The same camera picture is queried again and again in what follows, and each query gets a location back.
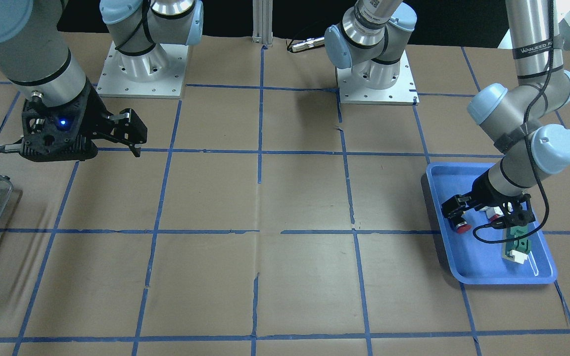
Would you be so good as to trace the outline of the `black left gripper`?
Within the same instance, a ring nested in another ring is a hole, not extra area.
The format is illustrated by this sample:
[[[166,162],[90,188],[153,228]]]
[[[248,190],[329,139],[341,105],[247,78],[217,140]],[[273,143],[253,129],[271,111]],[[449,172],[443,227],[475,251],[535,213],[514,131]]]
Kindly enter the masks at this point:
[[[472,190],[464,195],[454,195],[441,204],[441,212],[451,224],[467,224],[464,212],[474,209],[480,211],[483,207],[500,207],[503,217],[495,219],[473,230],[473,234],[480,228],[492,227],[503,229],[513,226],[525,226],[535,221],[530,207],[531,196],[527,193],[516,196],[507,196],[498,192],[489,182],[488,171],[473,182]]]

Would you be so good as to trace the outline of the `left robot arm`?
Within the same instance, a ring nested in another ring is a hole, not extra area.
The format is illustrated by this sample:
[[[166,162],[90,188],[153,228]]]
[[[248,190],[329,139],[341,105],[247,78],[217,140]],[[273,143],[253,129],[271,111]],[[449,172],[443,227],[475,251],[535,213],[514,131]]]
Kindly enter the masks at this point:
[[[472,189],[442,203],[440,210],[457,233],[471,230],[468,210],[500,208],[482,228],[527,227],[535,221],[527,190],[537,186],[550,208],[543,180],[570,165],[570,130],[543,125],[541,118],[570,102],[570,72],[564,69],[564,40],[553,0],[508,0],[505,3],[513,41],[518,85],[493,83],[468,104],[474,122],[503,157],[478,176]],[[371,89],[387,89],[400,74],[400,59],[417,24],[416,12],[402,0],[358,0],[339,23],[324,32],[331,63],[360,75]]]

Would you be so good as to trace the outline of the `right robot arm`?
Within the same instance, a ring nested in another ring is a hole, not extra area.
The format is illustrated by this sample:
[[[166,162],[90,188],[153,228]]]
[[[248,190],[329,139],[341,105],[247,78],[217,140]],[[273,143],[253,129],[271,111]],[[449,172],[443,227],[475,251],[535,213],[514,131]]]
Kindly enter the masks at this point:
[[[97,87],[57,30],[65,0],[0,0],[0,72],[25,97],[22,137],[0,145],[32,162],[84,161],[95,140],[126,146],[135,157],[147,126],[135,110],[111,113],[103,96],[181,95],[188,48],[200,43],[201,0],[102,0],[112,36],[109,63]]]

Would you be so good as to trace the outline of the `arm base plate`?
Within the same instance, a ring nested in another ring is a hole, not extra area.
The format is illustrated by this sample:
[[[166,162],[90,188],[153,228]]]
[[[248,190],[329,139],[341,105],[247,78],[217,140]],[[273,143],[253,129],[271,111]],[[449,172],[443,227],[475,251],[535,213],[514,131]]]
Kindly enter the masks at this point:
[[[157,44],[127,56],[111,45],[96,90],[101,97],[180,99],[189,53],[187,45]]]
[[[392,65],[367,61],[351,68],[337,68],[335,78],[341,104],[416,105],[420,102],[406,52]]]

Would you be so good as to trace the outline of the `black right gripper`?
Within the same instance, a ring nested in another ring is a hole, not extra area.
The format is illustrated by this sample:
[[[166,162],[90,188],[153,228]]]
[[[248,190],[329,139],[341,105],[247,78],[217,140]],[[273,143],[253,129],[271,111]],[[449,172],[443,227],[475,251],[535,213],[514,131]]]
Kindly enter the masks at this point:
[[[123,144],[139,158],[141,144],[147,142],[147,126],[137,113],[127,108],[114,115],[91,83],[56,107],[47,107],[38,97],[26,99],[22,128],[19,155],[33,162],[92,159],[98,153],[95,139]]]

